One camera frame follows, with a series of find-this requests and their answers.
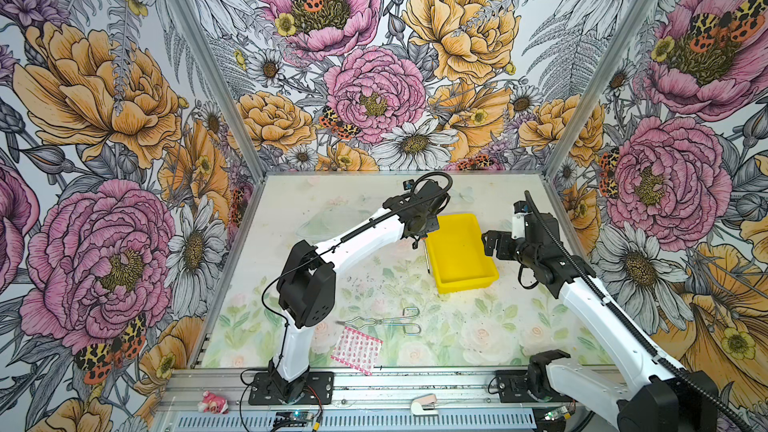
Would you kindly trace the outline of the orange black handled screwdriver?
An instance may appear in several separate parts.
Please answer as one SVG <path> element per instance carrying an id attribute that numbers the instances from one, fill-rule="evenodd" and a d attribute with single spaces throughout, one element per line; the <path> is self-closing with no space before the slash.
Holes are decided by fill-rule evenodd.
<path id="1" fill-rule="evenodd" d="M 432 265 L 431 265 L 431 259 L 430 259 L 430 252 L 427 244 L 426 239 L 421 240 L 422 245 L 424 246 L 424 257 L 425 257 L 425 266 L 428 274 L 432 274 Z"/>

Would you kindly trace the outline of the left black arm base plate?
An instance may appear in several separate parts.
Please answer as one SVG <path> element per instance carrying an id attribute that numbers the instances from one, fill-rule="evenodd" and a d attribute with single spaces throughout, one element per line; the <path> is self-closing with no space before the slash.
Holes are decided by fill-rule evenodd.
<path id="1" fill-rule="evenodd" d="M 277 372 L 260 371 L 247 388 L 251 406 L 330 405 L 335 374 L 308 370 L 288 382 Z"/>

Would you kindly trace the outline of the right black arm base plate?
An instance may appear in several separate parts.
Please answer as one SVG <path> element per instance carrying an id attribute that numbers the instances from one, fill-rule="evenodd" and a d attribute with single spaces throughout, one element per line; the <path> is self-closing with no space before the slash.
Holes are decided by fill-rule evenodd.
<path id="1" fill-rule="evenodd" d="M 501 403 L 552 402 L 560 399 L 549 387 L 547 379 L 536 371 L 496 371 L 494 383 Z"/>

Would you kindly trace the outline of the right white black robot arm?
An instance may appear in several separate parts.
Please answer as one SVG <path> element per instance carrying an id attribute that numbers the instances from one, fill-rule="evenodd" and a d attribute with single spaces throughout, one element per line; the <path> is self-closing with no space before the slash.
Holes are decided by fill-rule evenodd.
<path id="1" fill-rule="evenodd" d="M 591 267 L 567 251 L 557 219 L 531 198 L 514 205 L 509 231 L 482 235 L 489 257 L 519 264 L 574 313 L 608 353 L 621 382 L 580 365 L 569 353 L 531 356 L 526 374 L 499 372 L 501 400 L 570 398 L 618 431 L 714 431 L 721 401 L 714 381 L 689 372 L 637 325 L 612 298 Z"/>

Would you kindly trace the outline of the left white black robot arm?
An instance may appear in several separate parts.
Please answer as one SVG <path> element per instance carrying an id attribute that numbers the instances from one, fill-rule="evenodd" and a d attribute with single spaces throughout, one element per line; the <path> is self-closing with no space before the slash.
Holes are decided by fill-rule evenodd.
<path id="1" fill-rule="evenodd" d="M 302 240 L 292 247 L 283 271 L 271 282 L 279 308 L 266 308 L 284 322 L 268 366 L 276 381 L 291 385 L 309 370 L 314 329 L 335 306 L 337 277 L 385 246 L 412 239 L 417 247 L 437 231 L 438 215 L 450 201 L 452 185 L 453 178 L 445 172 L 407 180 L 402 194 L 386 199 L 352 229 L 316 244 Z"/>

